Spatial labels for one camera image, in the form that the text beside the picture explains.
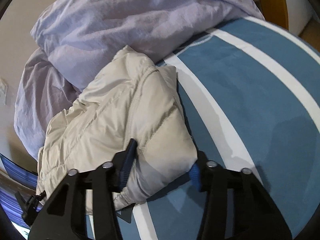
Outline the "black flat television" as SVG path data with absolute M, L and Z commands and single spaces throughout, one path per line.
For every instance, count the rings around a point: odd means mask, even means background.
M 20 167 L 3 154 L 1 164 L 5 168 L 5 172 L 1 172 L 1 206 L 14 224 L 29 229 L 22 219 L 22 210 L 15 193 L 19 192 L 25 200 L 35 194 L 37 173 Z

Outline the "beige puffer jacket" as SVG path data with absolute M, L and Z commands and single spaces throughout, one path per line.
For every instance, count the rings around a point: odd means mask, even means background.
M 54 116 L 39 150 L 36 192 L 51 195 L 70 169 L 86 172 L 138 144 L 127 185 L 113 194 L 117 210 L 142 203 L 188 172 L 197 158 L 184 122 L 174 66 L 156 67 L 125 46 Z

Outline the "lavender pillow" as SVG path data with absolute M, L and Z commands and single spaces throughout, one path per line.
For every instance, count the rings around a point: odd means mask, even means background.
M 54 68 L 44 51 L 36 49 L 25 64 L 14 114 L 15 132 L 35 160 L 52 117 L 69 109 L 78 96 L 79 91 Z

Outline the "white wall socket panel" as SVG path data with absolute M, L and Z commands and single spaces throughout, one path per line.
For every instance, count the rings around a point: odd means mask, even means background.
M 3 105 L 7 104 L 7 92 L 8 92 L 8 84 L 4 81 L 3 78 L 0 79 L 0 97 Z

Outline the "blue white striped bedsheet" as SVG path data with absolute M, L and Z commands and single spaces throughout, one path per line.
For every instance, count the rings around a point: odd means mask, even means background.
M 175 65 L 189 131 L 209 159 L 248 167 L 300 233 L 319 206 L 319 53 L 253 17 L 183 44 Z

